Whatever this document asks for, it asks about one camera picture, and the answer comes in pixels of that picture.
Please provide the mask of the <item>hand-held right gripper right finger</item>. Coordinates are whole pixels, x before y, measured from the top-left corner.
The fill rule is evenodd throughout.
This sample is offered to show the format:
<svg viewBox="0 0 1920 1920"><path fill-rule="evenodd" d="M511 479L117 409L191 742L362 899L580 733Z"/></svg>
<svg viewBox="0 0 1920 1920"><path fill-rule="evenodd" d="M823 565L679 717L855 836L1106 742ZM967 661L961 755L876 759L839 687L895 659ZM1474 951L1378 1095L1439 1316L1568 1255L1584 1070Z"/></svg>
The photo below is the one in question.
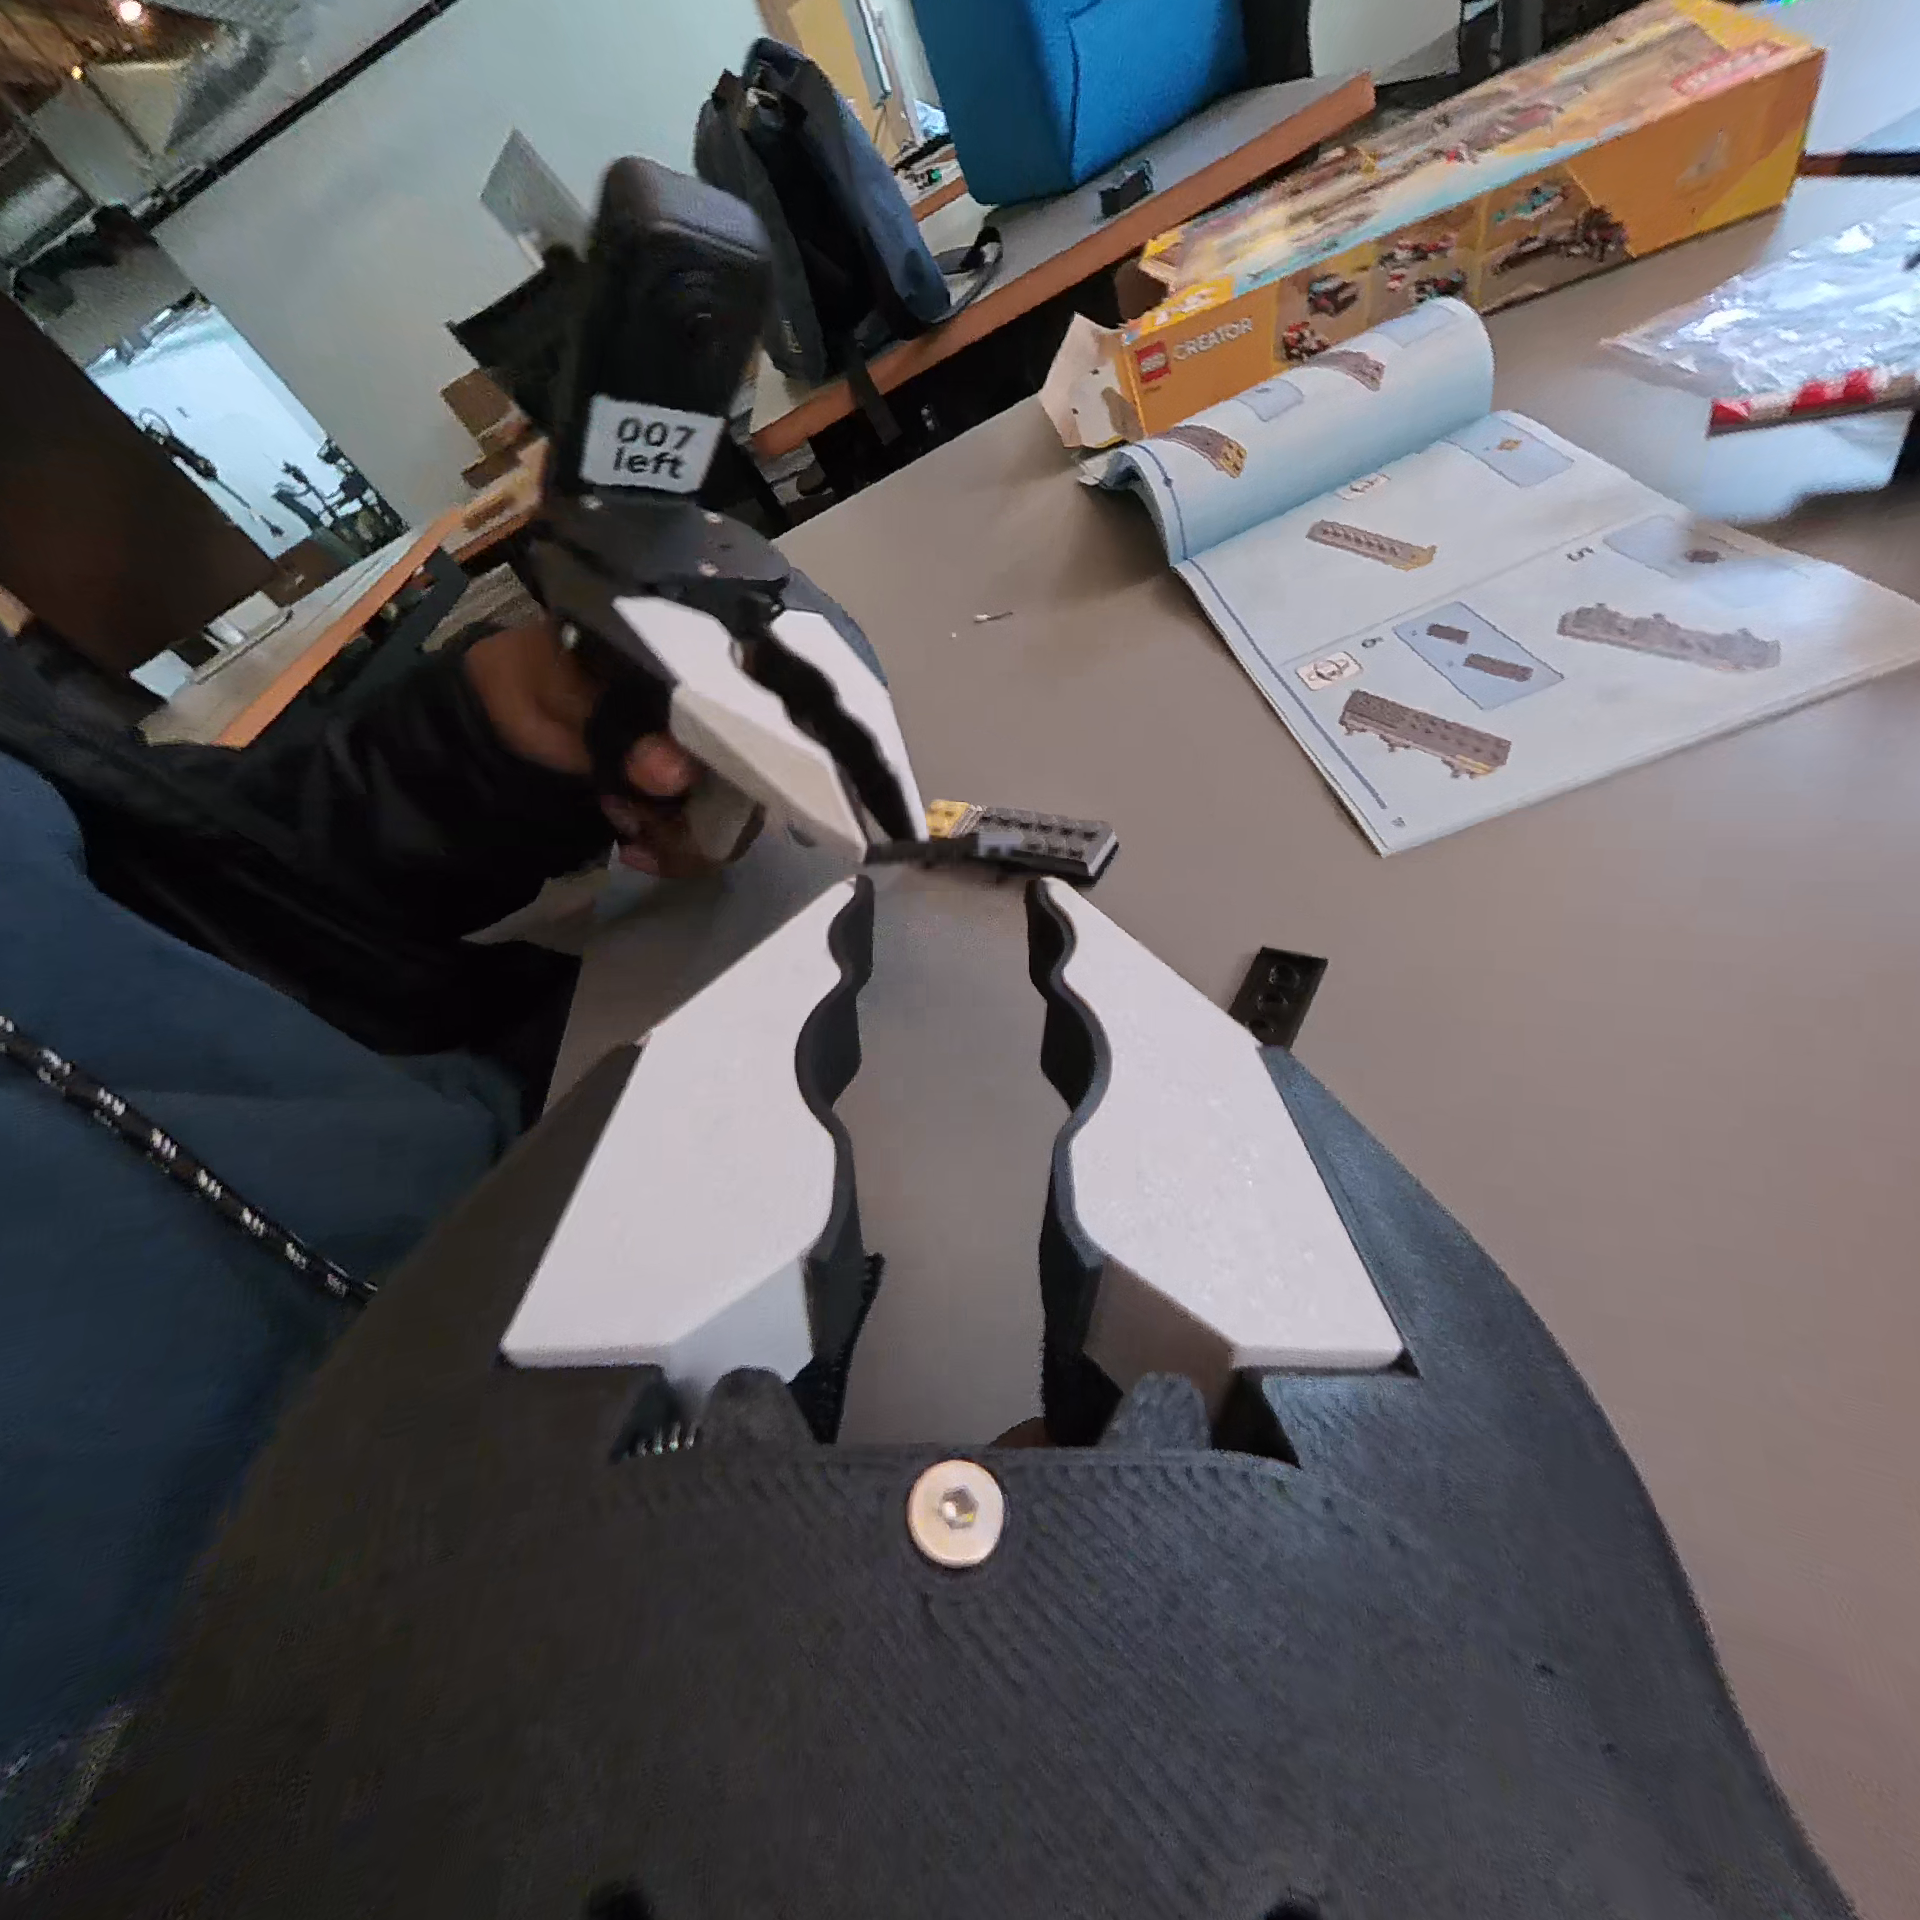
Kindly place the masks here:
<svg viewBox="0 0 1920 1920"><path fill-rule="evenodd" d="M1040 1067L1065 1103L1040 1225L1048 1437L1146 1379L1202 1425L1244 1375L1384 1375L1405 1339L1257 1038L1065 879L1026 884Z"/></svg>

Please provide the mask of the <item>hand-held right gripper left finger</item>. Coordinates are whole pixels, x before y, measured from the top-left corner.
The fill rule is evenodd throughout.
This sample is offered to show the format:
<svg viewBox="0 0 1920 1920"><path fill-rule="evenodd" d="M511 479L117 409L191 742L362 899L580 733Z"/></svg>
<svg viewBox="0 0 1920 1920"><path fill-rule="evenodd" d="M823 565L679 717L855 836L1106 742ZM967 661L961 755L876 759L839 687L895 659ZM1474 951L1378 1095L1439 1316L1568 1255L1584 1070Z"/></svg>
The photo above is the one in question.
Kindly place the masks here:
<svg viewBox="0 0 1920 1920"><path fill-rule="evenodd" d="M876 894L839 879L641 1044L503 1337L528 1368L655 1365L684 1396L794 1383L857 1339L869 1257L836 1102Z"/></svg>

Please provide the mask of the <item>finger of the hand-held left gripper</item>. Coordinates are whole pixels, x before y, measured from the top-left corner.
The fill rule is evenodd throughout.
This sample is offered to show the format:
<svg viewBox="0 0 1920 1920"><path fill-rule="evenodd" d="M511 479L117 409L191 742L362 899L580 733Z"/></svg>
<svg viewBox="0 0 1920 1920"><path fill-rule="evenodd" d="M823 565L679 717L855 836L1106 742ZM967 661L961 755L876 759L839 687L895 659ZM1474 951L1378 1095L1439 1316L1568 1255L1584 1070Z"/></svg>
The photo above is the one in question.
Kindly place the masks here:
<svg viewBox="0 0 1920 1920"><path fill-rule="evenodd" d="M668 732L723 783L853 863L866 823L848 776L785 699L756 683L729 629L711 612L657 593L616 599L616 637L663 669Z"/></svg>
<svg viewBox="0 0 1920 1920"><path fill-rule="evenodd" d="M783 742L823 755L864 840L929 840L895 696L871 659L816 608L754 608L746 671L783 705Z"/></svg>

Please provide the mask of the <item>dark grey toy brick plate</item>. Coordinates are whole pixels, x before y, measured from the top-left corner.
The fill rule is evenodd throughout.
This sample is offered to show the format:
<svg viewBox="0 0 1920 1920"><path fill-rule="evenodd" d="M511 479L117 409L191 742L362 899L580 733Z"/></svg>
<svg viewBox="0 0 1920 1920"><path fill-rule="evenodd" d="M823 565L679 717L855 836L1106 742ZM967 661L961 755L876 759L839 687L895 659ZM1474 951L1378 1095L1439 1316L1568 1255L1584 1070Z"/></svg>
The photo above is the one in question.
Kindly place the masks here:
<svg viewBox="0 0 1920 1920"><path fill-rule="evenodd" d="M1323 955L1263 945L1240 981L1229 1017L1265 1048L1296 1048L1325 975Z"/></svg>

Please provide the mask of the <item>dark grey toy brick assembly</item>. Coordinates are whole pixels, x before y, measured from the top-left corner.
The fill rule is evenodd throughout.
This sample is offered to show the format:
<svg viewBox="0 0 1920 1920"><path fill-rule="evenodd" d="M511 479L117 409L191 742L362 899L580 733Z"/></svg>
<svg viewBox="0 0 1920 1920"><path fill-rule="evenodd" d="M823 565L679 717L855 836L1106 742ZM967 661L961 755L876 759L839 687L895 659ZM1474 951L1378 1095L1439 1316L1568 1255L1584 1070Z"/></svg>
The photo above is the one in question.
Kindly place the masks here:
<svg viewBox="0 0 1920 1920"><path fill-rule="evenodd" d="M933 800L925 804L923 820L921 836L873 845L864 863L923 870L986 868L1092 884L1121 851L1121 839L1109 823L1023 807Z"/></svg>

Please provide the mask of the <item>person's left forearm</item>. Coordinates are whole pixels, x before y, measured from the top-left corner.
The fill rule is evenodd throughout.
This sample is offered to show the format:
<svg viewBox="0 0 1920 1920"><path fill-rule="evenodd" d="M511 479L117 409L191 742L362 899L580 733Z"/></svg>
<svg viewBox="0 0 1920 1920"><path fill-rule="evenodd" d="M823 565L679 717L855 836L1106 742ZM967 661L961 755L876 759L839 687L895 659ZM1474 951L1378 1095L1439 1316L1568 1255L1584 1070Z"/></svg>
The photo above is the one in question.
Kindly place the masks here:
<svg viewBox="0 0 1920 1920"><path fill-rule="evenodd" d="M561 1054L579 959L476 932L599 863L595 685L543 617L477 623L360 705L244 750L149 742L5 647L5 755L48 776L111 900L389 1056Z"/></svg>

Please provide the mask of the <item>person's left hand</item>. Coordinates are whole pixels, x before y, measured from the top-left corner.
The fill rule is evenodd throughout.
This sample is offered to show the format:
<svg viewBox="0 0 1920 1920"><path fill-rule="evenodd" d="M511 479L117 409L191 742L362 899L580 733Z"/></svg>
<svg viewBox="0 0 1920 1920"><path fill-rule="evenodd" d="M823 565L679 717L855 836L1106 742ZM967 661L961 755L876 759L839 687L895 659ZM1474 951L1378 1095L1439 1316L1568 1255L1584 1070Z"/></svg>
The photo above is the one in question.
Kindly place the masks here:
<svg viewBox="0 0 1920 1920"><path fill-rule="evenodd" d="M604 681L543 617L476 640L464 675L507 750L555 774L589 779L588 725ZM711 870L692 844L684 803L707 768L665 733L639 735L613 789L597 785L627 865L660 879L692 879Z"/></svg>

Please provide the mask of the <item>dark blue backpack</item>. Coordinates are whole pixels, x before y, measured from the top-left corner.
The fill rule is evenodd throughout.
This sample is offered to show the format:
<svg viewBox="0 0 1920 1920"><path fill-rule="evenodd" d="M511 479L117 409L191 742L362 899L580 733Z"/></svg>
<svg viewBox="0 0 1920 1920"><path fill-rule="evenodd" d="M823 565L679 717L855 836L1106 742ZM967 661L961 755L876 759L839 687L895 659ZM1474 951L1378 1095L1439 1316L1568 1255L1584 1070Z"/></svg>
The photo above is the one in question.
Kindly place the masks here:
<svg viewBox="0 0 1920 1920"><path fill-rule="evenodd" d="M746 200L767 229L773 292L767 359L818 389L836 377L882 445L904 430L873 377L892 344L946 325L1002 269L1002 232L933 253L898 179L851 105L810 57L756 38L700 111L698 179Z"/></svg>

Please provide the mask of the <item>grey wood-edged table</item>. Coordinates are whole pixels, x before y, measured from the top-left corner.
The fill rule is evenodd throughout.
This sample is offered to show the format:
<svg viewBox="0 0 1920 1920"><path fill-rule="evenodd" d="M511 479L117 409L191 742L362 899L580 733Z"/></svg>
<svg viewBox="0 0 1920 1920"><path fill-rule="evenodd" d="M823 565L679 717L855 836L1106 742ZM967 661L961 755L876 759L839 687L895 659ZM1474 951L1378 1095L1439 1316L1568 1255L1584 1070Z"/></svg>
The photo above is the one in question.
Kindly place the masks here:
<svg viewBox="0 0 1920 1920"><path fill-rule="evenodd" d="M343 656L371 668L389 643L419 645L467 587L453 545L464 510L386 542L305 599L263 637L203 668L137 725L152 745L244 750L293 713Z"/></svg>
<svg viewBox="0 0 1920 1920"><path fill-rule="evenodd" d="M904 436L882 445L847 379L818 389L761 360L752 399L752 451L777 461L816 448L827 463L914 459L1012 405L1043 377L1084 296L1117 292L1116 273L1165 229L1260 185L1321 143L1349 133L1376 108L1369 71L1248 87L1117 160L1058 199L986 207L952 197L929 216L929 237L970 237L967 216L993 224L1002 264L981 300L946 325L873 359L881 395ZM1098 219L1098 189L1140 156L1152 160L1157 193L1117 219Z"/></svg>

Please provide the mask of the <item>person's blue clothing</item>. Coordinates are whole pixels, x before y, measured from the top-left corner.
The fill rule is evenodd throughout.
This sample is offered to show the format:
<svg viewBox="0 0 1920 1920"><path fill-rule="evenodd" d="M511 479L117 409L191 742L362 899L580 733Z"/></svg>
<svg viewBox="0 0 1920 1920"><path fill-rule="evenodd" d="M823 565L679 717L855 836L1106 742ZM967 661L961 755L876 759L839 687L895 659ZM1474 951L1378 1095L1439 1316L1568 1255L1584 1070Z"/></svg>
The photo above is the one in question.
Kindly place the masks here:
<svg viewBox="0 0 1920 1920"><path fill-rule="evenodd" d="M111 900L73 807L5 757L2 1004L362 1280L522 1129L467 1051L386 1059ZM185 1581L352 1318L5 1060L5 1911L71 1846Z"/></svg>

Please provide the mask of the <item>toy brick instruction booklet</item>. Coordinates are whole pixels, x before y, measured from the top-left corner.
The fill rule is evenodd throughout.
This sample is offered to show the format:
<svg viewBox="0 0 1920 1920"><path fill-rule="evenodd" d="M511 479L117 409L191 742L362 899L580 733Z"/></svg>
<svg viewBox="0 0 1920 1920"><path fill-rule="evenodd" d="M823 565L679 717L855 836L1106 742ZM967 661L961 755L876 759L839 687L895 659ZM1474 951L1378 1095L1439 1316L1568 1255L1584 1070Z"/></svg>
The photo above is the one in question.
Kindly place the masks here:
<svg viewBox="0 0 1920 1920"><path fill-rule="evenodd" d="M1919 659L1916 604L1528 416L1439 300L1082 461L1381 855Z"/></svg>

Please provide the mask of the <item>dark brown cabinet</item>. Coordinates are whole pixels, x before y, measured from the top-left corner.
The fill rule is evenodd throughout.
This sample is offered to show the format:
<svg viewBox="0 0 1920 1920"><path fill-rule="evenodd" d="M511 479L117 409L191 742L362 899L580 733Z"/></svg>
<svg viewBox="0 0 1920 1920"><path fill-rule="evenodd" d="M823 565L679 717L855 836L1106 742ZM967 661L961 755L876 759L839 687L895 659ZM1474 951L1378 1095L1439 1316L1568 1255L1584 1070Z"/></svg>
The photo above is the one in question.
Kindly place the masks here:
<svg viewBox="0 0 1920 1920"><path fill-rule="evenodd" d="M5 591L123 678L272 577L274 563L5 296Z"/></svg>

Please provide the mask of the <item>yellow cardboard toy box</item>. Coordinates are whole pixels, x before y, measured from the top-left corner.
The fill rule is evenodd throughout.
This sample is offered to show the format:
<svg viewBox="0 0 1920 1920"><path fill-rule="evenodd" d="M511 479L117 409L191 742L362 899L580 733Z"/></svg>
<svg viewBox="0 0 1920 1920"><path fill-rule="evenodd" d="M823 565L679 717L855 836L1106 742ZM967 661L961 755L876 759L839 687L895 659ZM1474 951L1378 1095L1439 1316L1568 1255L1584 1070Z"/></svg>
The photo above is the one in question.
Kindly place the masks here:
<svg viewBox="0 0 1920 1920"><path fill-rule="evenodd" d="M1069 451L1223 399L1271 417L1301 374L1386 385L1413 342L1783 206L1826 54L1768 12L1639 5L1155 235L1143 312L1076 319L1040 407Z"/></svg>

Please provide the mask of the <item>clear plastic bag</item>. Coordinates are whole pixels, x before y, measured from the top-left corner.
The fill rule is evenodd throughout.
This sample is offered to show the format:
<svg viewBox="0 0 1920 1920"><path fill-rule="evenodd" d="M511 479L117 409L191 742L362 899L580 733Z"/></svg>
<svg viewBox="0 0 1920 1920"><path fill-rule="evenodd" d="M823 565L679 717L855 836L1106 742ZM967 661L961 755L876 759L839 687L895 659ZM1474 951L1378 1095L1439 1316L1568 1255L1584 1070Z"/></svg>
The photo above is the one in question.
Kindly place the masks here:
<svg viewBox="0 0 1920 1920"><path fill-rule="evenodd" d="M1741 272L1602 342L1707 401L1707 436L1919 409L1919 200Z"/></svg>

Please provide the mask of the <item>black speckled drawstring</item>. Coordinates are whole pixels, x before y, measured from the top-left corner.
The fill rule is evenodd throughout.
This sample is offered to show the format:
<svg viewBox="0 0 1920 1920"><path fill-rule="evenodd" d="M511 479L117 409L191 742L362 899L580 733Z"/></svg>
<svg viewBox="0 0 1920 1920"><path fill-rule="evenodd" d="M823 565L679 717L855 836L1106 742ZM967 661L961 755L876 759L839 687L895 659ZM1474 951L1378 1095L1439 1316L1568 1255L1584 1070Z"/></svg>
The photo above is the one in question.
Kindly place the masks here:
<svg viewBox="0 0 1920 1920"><path fill-rule="evenodd" d="M170 1129L61 1051L40 1041L12 1014L2 1014L2 1056L48 1095L103 1126L277 1263L295 1271L309 1287L349 1305L369 1305L377 1296L376 1283L345 1271L319 1245L283 1228L274 1214L250 1203Z"/></svg>

